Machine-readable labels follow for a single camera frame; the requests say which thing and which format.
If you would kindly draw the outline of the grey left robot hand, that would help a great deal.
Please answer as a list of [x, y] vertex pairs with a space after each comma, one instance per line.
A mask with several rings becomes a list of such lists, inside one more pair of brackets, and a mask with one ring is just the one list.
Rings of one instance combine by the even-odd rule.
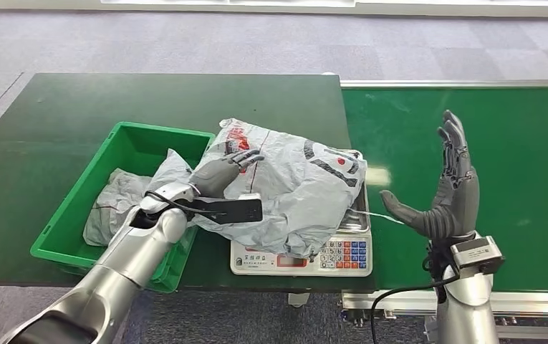
[[195, 190], [202, 197], [223, 199], [224, 190], [249, 166], [263, 161], [260, 150], [241, 150], [222, 158], [208, 161], [197, 168], [189, 178]]

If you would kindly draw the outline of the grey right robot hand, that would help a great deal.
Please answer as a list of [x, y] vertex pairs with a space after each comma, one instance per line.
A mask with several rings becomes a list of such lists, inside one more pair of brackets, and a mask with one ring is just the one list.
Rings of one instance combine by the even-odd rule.
[[394, 219], [431, 240], [472, 234], [480, 198], [479, 178], [461, 120], [446, 110], [437, 133], [442, 139], [443, 168], [431, 208], [419, 211], [400, 202], [389, 190], [380, 192], [383, 206]]

